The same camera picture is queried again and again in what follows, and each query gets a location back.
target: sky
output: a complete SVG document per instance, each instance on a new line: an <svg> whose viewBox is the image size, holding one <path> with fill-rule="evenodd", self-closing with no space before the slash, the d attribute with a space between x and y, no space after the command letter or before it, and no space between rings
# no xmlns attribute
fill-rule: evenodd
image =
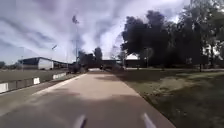
<svg viewBox="0 0 224 128"><path fill-rule="evenodd" d="M0 61L13 64L41 56L74 62L76 46L87 53L101 47L103 58L109 58L123 42L127 16L144 19L153 9L177 22L187 4L189 0L0 0ZM74 15L78 24L72 22Z"/></svg>

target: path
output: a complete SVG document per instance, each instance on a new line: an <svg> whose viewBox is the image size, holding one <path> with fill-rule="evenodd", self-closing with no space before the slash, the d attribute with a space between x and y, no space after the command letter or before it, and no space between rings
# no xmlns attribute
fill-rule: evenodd
<svg viewBox="0 0 224 128"><path fill-rule="evenodd" d="M29 97L0 117L0 128L72 128L85 114L85 128L145 128L141 115L157 128L173 128L159 112L115 76L94 71Z"/></svg>

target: grass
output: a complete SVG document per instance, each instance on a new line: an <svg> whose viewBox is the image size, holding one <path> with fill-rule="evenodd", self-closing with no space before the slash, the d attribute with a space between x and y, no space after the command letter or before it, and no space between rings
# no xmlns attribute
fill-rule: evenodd
<svg viewBox="0 0 224 128"><path fill-rule="evenodd" d="M224 72L127 70L118 76L177 128L224 127Z"/></svg>
<svg viewBox="0 0 224 128"><path fill-rule="evenodd" d="M23 80L40 76L49 76L53 74L64 73L60 70L0 70L0 82Z"/></svg>

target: fence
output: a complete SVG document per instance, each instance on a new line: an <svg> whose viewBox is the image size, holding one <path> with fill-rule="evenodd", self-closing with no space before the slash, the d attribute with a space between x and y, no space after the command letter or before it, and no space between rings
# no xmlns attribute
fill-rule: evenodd
<svg viewBox="0 0 224 128"><path fill-rule="evenodd" d="M0 93L30 87L33 85L37 85L40 83L58 79L63 76L66 76L66 73L61 73L61 74L56 74L56 75L46 75L46 76L40 76L40 77L36 77L36 78L29 78L29 79L23 79L23 80L13 80L13 81L1 82L0 83Z"/></svg>

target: lawn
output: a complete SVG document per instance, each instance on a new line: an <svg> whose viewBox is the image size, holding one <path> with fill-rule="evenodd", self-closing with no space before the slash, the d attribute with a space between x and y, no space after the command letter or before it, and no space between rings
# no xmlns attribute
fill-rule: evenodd
<svg viewBox="0 0 224 128"><path fill-rule="evenodd" d="M177 128L224 127L224 72L127 70L118 76Z"/></svg>

